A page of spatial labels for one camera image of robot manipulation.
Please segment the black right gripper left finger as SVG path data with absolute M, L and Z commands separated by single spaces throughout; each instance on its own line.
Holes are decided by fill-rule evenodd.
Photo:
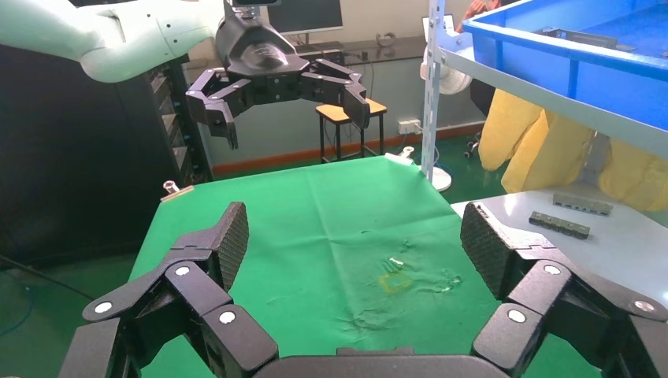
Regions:
M 158 266 L 91 301 L 62 377 L 138 377 L 184 337 L 217 377 L 252 377 L 278 357 L 276 341 L 230 294 L 247 252 L 247 208 L 231 202 L 212 227 L 183 234 Z

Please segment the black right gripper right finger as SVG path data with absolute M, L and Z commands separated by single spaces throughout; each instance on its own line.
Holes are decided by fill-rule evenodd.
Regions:
M 567 341 L 604 377 L 667 374 L 667 310 L 573 263 L 543 235 L 512 228 L 468 203 L 462 248 L 499 307 L 471 352 L 522 376 L 548 335 Z

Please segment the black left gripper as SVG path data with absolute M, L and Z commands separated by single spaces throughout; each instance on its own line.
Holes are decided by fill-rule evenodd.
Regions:
M 215 35 L 223 69 L 206 69 L 186 91 L 194 121 L 239 148 L 235 118 L 253 105 L 303 98 L 338 106 L 358 128 L 371 117 L 358 72 L 323 58 L 309 62 L 259 18 L 226 17 Z

